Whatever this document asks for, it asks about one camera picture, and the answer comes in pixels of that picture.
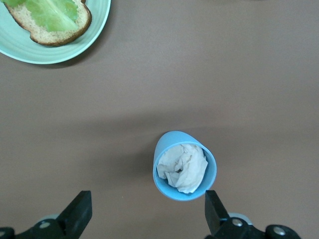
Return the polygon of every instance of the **screw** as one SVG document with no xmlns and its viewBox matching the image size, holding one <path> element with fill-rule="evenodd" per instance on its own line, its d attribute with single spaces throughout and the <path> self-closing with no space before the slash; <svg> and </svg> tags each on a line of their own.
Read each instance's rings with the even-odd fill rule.
<svg viewBox="0 0 319 239">
<path fill-rule="evenodd" d="M 243 225 L 243 223 L 241 222 L 241 220 L 237 219 L 237 218 L 234 218 L 232 220 L 232 223 L 237 226 L 237 227 L 241 227 Z"/>
<path fill-rule="evenodd" d="M 286 233 L 284 231 L 284 229 L 280 228 L 280 227 L 274 227 L 274 232 L 278 235 L 284 236 Z"/>
<path fill-rule="evenodd" d="M 42 224 L 39 226 L 41 229 L 47 228 L 50 226 L 50 223 L 47 223 L 46 221 L 43 221 Z"/>
</svg>

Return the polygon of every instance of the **white napkin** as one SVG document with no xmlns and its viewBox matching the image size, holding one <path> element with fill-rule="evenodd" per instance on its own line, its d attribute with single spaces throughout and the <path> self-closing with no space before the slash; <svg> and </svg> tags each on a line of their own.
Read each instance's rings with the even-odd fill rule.
<svg viewBox="0 0 319 239">
<path fill-rule="evenodd" d="M 179 192 L 193 193 L 203 180 L 208 163 L 201 147 L 181 144 L 166 151 L 159 159 L 159 177 Z"/>
</svg>

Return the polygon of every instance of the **bread slice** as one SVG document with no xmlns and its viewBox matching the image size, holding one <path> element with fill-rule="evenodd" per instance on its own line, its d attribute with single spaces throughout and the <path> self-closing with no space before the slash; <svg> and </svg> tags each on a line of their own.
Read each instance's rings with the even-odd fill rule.
<svg viewBox="0 0 319 239">
<path fill-rule="evenodd" d="M 78 29 L 68 31 L 48 32 L 45 27 L 38 26 L 31 18 L 31 12 L 26 8 L 25 3 L 16 7 L 10 7 L 7 4 L 5 4 L 5 6 L 14 20 L 22 28 L 30 32 L 31 40 L 46 46 L 62 46 L 83 35 L 89 28 L 92 21 L 92 15 L 90 10 L 85 5 L 85 0 L 73 1 L 78 6 L 78 17 L 75 21 Z"/>
</svg>

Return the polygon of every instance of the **lettuce leaf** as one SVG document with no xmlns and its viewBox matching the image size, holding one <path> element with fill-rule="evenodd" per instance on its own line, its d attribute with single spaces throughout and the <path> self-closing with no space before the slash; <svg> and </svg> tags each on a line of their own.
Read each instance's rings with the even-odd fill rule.
<svg viewBox="0 0 319 239">
<path fill-rule="evenodd" d="M 25 3 L 38 26 L 47 31 L 77 30 L 77 5 L 73 0 L 1 0 L 11 7 Z"/>
<path fill-rule="evenodd" d="M 8 6 L 15 7 L 15 6 L 18 6 L 19 4 L 24 3 L 26 0 L 0 0 L 0 1 L 6 3 Z"/>
</svg>

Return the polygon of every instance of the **bread crust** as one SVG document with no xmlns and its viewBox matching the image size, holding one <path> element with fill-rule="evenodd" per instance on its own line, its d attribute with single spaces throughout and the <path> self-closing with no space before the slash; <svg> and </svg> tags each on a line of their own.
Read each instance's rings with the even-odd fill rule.
<svg viewBox="0 0 319 239">
<path fill-rule="evenodd" d="M 88 7 L 85 5 L 85 0 L 80 0 L 80 2 L 78 2 L 76 4 L 78 5 L 78 12 L 79 12 L 79 4 L 83 8 L 82 10 L 85 11 L 85 13 L 82 14 L 83 16 L 86 17 L 85 23 L 82 24 L 81 26 L 79 26 L 76 22 L 76 24 L 79 26 L 79 29 L 77 31 L 65 31 L 62 33 L 65 34 L 66 36 L 55 37 L 54 39 L 52 38 L 49 40 L 44 40 L 43 38 L 39 37 L 38 36 L 39 34 L 34 32 L 34 30 L 33 30 L 34 27 L 30 27 L 29 25 L 27 25 L 25 23 L 25 21 L 23 21 L 23 19 L 21 19 L 21 17 L 18 14 L 16 14 L 16 7 L 10 7 L 6 3 L 4 5 L 7 8 L 7 10 L 9 11 L 9 13 L 11 14 L 11 16 L 13 17 L 13 19 L 15 20 L 15 22 L 20 27 L 22 27 L 23 29 L 30 32 L 30 39 L 32 41 L 34 41 L 38 44 L 41 44 L 41 45 L 45 45 L 45 46 L 57 47 L 57 46 L 62 46 L 62 45 L 68 44 L 68 43 L 76 40 L 77 38 L 82 36 L 87 31 L 89 26 L 91 25 L 92 14 L 91 14 L 90 10 L 88 9 Z M 25 7 L 24 11 L 27 11 L 28 15 L 30 15 L 30 12 L 26 9 L 26 7 Z M 45 34 L 50 34 L 44 29 L 44 27 L 40 27 L 40 26 L 37 26 L 37 27 L 42 28 L 41 31 L 45 32 Z"/>
</svg>

